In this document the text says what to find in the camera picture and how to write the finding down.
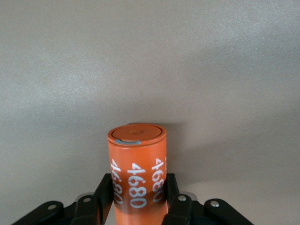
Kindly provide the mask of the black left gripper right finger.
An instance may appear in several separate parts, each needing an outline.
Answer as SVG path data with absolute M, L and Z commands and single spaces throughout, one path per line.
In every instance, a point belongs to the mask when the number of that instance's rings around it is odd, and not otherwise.
M 174 173 L 165 182 L 168 213 L 164 225 L 251 225 L 246 217 L 222 199 L 209 199 L 204 205 L 180 193 Z

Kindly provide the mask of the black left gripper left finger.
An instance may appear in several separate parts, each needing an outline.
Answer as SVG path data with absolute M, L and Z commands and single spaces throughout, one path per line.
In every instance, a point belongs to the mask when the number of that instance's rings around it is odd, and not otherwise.
M 104 225 L 113 202 L 112 178 L 106 173 L 95 192 L 64 207 L 58 201 L 41 204 L 14 225 Z

